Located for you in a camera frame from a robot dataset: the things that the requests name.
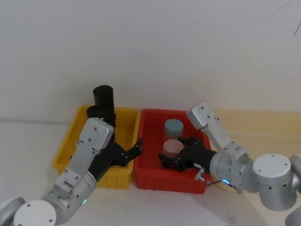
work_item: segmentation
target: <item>yellow plastic bin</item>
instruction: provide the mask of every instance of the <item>yellow plastic bin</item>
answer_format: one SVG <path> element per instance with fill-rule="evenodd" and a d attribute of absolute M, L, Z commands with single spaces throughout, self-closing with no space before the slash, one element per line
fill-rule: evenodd
<path fill-rule="evenodd" d="M 81 106 L 77 110 L 73 122 L 64 141 L 53 159 L 52 166 L 61 174 L 67 167 L 70 156 L 75 152 L 75 142 L 79 139 L 81 130 L 87 121 L 86 110 L 90 106 Z M 133 108 L 115 107 L 116 127 L 115 142 L 125 150 L 130 149 L 137 141 L 140 121 L 140 110 Z M 113 166 L 100 179 L 97 186 L 113 189 L 128 189 L 131 182 L 134 161 L 126 167 Z"/>

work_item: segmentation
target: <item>white wall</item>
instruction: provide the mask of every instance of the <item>white wall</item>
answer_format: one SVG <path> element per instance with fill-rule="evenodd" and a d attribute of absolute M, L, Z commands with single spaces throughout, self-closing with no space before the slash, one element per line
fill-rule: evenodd
<path fill-rule="evenodd" d="M 0 119 L 69 122 L 100 84 L 116 105 L 301 111 L 288 1 L 2 0 Z"/>

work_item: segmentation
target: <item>plastic bin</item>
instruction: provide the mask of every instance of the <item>plastic bin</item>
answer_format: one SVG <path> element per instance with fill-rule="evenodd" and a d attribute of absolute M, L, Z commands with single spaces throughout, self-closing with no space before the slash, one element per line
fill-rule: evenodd
<path fill-rule="evenodd" d="M 162 190 L 202 194 L 206 185 L 196 181 L 197 169 L 186 169 L 178 172 L 163 168 L 158 158 L 162 153 L 164 142 L 164 123 L 168 119 L 178 119 L 184 124 L 183 136 L 200 138 L 206 148 L 210 149 L 208 137 L 190 123 L 184 111 L 145 109 L 141 113 L 138 137 L 143 137 L 143 153 L 135 159 L 134 174 L 137 187 L 140 189 Z"/>
<path fill-rule="evenodd" d="M 86 110 L 90 106 L 81 106 L 74 117 L 74 120 L 66 134 L 66 137 L 57 152 L 52 166 L 61 174 L 67 167 L 70 156 L 75 152 L 75 142 L 78 140 L 82 128 L 87 121 Z M 116 127 L 115 141 L 125 150 L 131 148 L 137 141 L 141 111 L 132 108 L 115 107 Z M 131 161 L 126 167 L 113 166 L 100 179 L 97 186 L 115 189 L 128 189 L 131 182 L 133 163 Z"/>

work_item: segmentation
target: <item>pink lid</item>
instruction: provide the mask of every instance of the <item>pink lid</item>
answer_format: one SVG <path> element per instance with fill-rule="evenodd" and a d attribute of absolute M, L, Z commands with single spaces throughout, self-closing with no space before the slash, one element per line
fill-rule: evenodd
<path fill-rule="evenodd" d="M 168 157 L 175 158 L 184 148 L 184 145 L 178 140 L 167 140 L 163 144 L 163 153 Z"/>

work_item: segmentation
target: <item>black cylindrical container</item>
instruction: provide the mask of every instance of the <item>black cylindrical container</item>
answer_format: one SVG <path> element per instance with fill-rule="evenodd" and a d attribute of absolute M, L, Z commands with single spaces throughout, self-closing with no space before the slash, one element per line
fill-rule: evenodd
<path fill-rule="evenodd" d="M 109 114 L 114 114 L 114 94 L 113 88 L 108 85 L 96 87 L 93 90 L 94 103 L 97 106 L 107 109 Z"/>

